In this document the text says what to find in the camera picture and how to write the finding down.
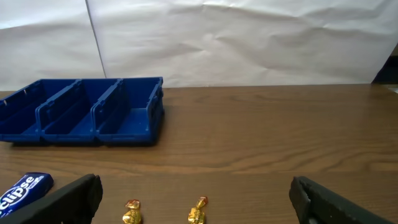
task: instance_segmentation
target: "blue storage container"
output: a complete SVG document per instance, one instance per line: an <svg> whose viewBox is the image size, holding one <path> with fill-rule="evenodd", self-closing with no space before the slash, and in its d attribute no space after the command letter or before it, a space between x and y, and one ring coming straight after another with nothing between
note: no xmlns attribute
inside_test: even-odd
<svg viewBox="0 0 398 224"><path fill-rule="evenodd" d="M163 115L162 83L39 80L0 101L0 140L152 143Z"/></svg>
<svg viewBox="0 0 398 224"><path fill-rule="evenodd" d="M39 80L0 100L0 140L38 142L35 109L75 80Z"/></svg>

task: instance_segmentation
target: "wooden table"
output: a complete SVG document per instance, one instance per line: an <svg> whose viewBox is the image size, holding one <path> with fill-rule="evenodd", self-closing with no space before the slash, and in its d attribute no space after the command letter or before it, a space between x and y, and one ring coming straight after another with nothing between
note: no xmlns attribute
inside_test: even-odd
<svg viewBox="0 0 398 224"><path fill-rule="evenodd" d="M305 175L398 222L398 95L382 86L164 90L155 147L17 147L0 142L0 192L28 171L55 189L99 174L93 223L122 223L142 202L145 224L187 223L207 195L208 224L298 223L288 197Z"/></svg>

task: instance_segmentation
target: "wrinkled paper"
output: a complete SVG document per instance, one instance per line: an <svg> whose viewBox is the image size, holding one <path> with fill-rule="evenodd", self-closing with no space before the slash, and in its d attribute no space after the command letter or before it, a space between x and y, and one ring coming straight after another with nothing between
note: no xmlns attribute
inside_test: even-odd
<svg viewBox="0 0 398 224"><path fill-rule="evenodd" d="M88 0L107 77L165 86L370 83L396 0Z"/></svg>
<svg viewBox="0 0 398 224"><path fill-rule="evenodd" d="M0 91L41 78L104 78L82 0L0 0Z"/></svg>

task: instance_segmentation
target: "gold foil wrapper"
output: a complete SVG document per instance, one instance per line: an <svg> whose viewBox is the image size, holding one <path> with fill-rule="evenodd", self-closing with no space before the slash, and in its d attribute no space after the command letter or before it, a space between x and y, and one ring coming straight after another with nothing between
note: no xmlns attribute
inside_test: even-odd
<svg viewBox="0 0 398 224"><path fill-rule="evenodd" d="M125 224L140 224L141 213L139 211L140 203L139 200L129 200L126 204L126 208L129 209L126 214L123 215L123 221Z"/></svg>
<svg viewBox="0 0 398 224"><path fill-rule="evenodd" d="M202 208L208 203L207 197L200 197L195 208L191 208L191 212L188 214L189 224L204 224L205 213Z"/></svg>

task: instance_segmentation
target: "blue plastic bin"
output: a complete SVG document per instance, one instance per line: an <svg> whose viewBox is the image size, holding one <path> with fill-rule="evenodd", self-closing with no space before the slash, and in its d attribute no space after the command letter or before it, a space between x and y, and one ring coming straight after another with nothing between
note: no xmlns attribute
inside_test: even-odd
<svg viewBox="0 0 398 224"><path fill-rule="evenodd" d="M94 140L91 107L117 79L76 80L37 108L42 137L48 142Z"/></svg>
<svg viewBox="0 0 398 224"><path fill-rule="evenodd" d="M154 142L163 109L162 78L119 80L93 108L103 142Z"/></svg>
<svg viewBox="0 0 398 224"><path fill-rule="evenodd" d="M75 80L38 80L0 100L0 140L38 142L35 109Z"/></svg>
<svg viewBox="0 0 398 224"><path fill-rule="evenodd" d="M39 80L0 101L0 141L153 143L163 79Z"/></svg>

